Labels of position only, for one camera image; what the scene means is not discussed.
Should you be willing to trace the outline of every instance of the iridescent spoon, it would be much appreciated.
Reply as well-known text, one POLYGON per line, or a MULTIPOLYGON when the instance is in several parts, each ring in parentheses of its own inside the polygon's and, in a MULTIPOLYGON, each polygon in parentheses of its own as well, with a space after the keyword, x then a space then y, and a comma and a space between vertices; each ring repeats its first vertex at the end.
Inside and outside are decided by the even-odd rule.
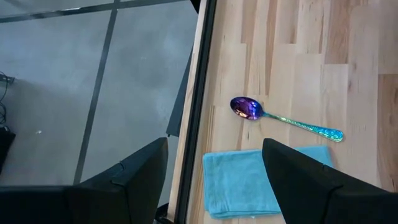
POLYGON ((261 118, 262 116, 268 117, 268 118, 274 118, 279 121, 283 121, 289 124, 293 124, 297 127, 306 129, 307 131, 311 131, 315 134, 319 134, 327 139, 330 139, 335 142, 340 142, 343 140, 343 132, 336 130, 336 129, 330 129, 330 128, 324 128, 324 127, 319 127, 311 124, 306 124, 306 123, 301 123, 298 121, 294 121, 292 119, 284 118, 282 116, 277 116, 273 114, 269 114, 265 111, 262 110, 261 104, 257 102, 254 99, 248 98, 248 97, 236 97, 231 100, 231 109, 239 116, 242 118, 246 118, 249 120, 257 120, 261 118))

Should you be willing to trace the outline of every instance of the wooden table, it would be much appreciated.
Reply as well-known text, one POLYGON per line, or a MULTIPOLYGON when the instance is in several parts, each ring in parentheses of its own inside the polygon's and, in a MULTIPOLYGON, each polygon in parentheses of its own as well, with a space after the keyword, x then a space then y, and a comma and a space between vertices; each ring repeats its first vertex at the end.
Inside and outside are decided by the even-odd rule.
MULTIPOLYGON (((202 0, 185 101, 169 219, 174 220, 192 113, 202 0)), ((286 145, 327 144, 337 169, 387 190, 398 182, 398 1, 218 0, 202 101, 186 223, 283 223, 281 215, 214 220, 203 205, 206 152, 260 149, 264 138, 286 145), (332 142, 229 108, 235 96, 270 113, 344 131, 332 142)))

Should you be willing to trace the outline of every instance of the gray floor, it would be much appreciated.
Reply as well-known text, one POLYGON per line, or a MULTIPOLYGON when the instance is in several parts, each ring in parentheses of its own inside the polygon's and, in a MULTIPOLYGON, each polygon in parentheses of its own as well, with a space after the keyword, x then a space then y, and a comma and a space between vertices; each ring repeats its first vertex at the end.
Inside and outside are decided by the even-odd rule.
MULTIPOLYGON (((78 1, 21 2, 61 9, 78 1)), ((9 6, 0 1, 0 15, 9 6)), ((0 71, 17 78, 4 100, 17 137, 0 185, 73 183, 109 15, 0 24, 0 71)), ((82 180, 165 136, 196 19, 189 1, 119 10, 82 180)), ((169 198, 177 141, 169 138, 160 203, 169 198)))

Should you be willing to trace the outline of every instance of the ornate spoon handle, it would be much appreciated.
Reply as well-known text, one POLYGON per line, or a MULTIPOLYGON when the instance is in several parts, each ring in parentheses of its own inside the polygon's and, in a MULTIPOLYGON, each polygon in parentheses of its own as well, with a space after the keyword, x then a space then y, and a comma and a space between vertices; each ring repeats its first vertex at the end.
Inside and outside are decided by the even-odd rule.
POLYGON ((332 141, 335 141, 335 142, 340 142, 341 140, 343 140, 343 132, 340 130, 337 130, 337 129, 324 128, 324 127, 319 127, 319 126, 315 126, 315 125, 311 125, 311 124, 306 124, 303 122, 295 121, 292 119, 284 118, 282 116, 277 116, 277 115, 273 115, 273 114, 269 114, 269 113, 265 113, 265 112, 264 112, 263 116, 267 116, 269 118, 274 118, 279 121, 293 124, 294 126, 306 129, 307 131, 311 131, 315 134, 319 134, 320 136, 323 136, 323 137, 330 139, 332 141))

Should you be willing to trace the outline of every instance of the light blue cloth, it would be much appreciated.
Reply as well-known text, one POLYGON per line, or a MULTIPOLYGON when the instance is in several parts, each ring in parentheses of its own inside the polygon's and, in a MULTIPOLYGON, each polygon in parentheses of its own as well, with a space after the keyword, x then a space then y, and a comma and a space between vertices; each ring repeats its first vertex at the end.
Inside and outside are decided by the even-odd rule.
MULTIPOLYGON (((333 167, 327 146, 298 151, 333 167)), ((203 156, 205 210, 212 218, 255 217, 280 213, 268 181, 261 150, 212 152, 203 156)))

